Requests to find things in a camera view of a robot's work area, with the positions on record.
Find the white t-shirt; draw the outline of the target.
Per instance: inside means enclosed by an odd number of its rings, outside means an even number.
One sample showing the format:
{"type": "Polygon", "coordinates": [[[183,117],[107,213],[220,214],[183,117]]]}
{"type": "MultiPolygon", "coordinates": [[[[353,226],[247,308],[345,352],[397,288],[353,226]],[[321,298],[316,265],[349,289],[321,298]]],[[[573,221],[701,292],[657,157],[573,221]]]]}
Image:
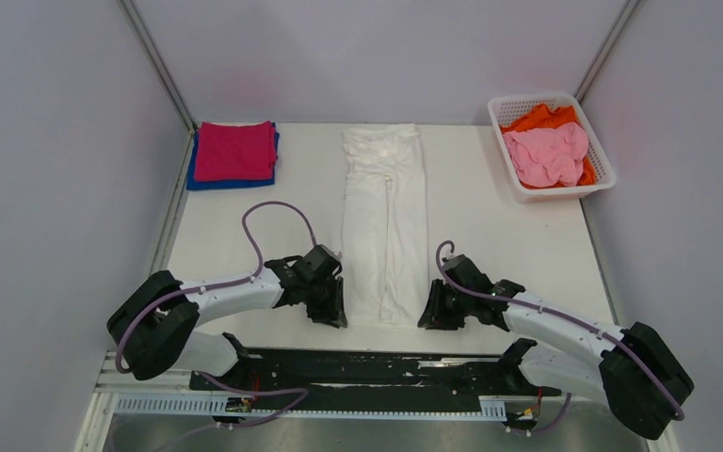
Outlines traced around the white t-shirt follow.
{"type": "Polygon", "coordinates": [[[354,325],[416,326],[428,296],[424,153],[414,124],[343,133],[345,308],[354,325]]]}

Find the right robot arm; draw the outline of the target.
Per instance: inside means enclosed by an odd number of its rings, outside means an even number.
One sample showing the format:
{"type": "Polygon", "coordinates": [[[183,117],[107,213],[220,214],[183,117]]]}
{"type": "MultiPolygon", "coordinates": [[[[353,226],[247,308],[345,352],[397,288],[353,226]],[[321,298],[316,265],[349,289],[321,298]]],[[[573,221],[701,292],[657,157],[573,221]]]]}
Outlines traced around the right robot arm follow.
{"type": "Polygon", "coordinates": [[[499,369],[508,391],[519,394],[533,385],[582,396],[648,440],[684,419],[695,383],[651,326],[584,319],[516,282],[492,282],[463,254],[438,256],[436,263],[441,276],[431,284],[419,328],[456,331],[472,317],[516,334],[499,369]]]}

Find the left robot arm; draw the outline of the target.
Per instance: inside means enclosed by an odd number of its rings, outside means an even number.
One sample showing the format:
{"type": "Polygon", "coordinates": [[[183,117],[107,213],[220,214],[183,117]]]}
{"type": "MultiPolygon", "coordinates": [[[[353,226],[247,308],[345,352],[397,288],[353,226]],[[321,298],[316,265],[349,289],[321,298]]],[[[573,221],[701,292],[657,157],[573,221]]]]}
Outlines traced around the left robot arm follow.
{"type": "Polygon", "coordinates": [[[183,369],[206,372],[229,389],[241,388],[251,366],[238,339],[197,328],[230,315],[299,304],[312,322],[344,328],[341,271],[338,256],[323,245],[304,256],[266,261],[257,273],[223,280],[182,281],[168,270],[157,271],[106,322],[121,352],[116,366],[138,380],[183,369]]]}

